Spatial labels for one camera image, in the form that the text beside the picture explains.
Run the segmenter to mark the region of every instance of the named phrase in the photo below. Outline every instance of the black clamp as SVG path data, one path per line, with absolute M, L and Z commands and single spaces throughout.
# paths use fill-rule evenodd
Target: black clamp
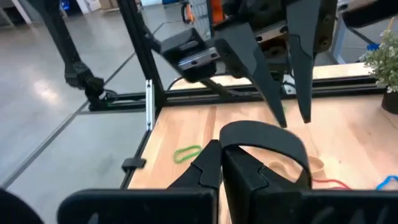
M 142 169 L 146 162 L 147 160 L 143 158 L 127 158 L 122 164 L 122 170 L 127 173 L 129 170 Z

